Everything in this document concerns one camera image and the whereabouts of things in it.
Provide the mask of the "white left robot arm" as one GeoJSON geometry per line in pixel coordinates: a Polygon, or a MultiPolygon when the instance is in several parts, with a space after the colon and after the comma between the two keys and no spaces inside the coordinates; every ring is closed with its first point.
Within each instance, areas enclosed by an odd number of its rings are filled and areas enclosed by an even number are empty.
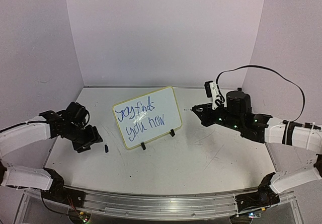
{"type": "MultiPolygon", "coordinates": [[[[89,124],[90,113],[85,106],[71,102],[65,110],[48,110],[37,117],[1,130],[1,158],[32,143],[66,138],[73,150],[82,153],[95,143],[103,142],[97,128],[89,124]]],[[[53,169],[33,169],[1,162],[1,186],[35,188],[48,191],[57,202],[64,202],[68,191],[64,180],[53,169]]]]}

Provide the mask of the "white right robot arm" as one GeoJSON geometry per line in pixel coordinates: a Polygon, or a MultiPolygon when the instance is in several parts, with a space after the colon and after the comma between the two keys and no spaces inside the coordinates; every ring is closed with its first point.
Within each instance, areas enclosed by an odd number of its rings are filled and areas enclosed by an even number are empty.
{"type": "Polygon", "coordinates": [[[316,161],[288,173],[280,171],[267,175],[263,181],[270,190],[279,194],[302,184],[321,180],[321,126],[315,123],[299,123],[280,120],[268,114],[252,112],[249,94],[241,90],[226,94],[226,106],[214,103],[192,107],[205,127],[217,124],[238,131],[241,137],[257,143],[280,143],[302,148],[316,154],[316,161]]]}

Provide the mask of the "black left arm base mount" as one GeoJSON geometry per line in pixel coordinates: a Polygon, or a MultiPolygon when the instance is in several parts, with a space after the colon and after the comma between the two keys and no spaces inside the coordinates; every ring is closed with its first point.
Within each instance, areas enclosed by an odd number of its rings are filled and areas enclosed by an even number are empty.
{"type": "Polygon", "coordinates": [[[66,188],[64,179],[53,169],[44,168],[49,173],[52,181],[49,190],[41,190],[41,197],[61,204],[82,207],[86,194],[83,191],[66,188]]]}

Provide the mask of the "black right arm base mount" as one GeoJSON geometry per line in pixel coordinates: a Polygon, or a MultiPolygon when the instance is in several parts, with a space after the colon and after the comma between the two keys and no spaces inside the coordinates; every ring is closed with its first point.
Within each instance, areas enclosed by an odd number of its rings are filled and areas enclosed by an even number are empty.
{"type": "Polygon", "coordinates": [[[234,200],[238,213],[262,207],[270,207],[280,202],[279,194],[275,193],[271,187],[271,180],[276,173],[266,175],[261,181],[256,192],[237,195],[234,200]]]}

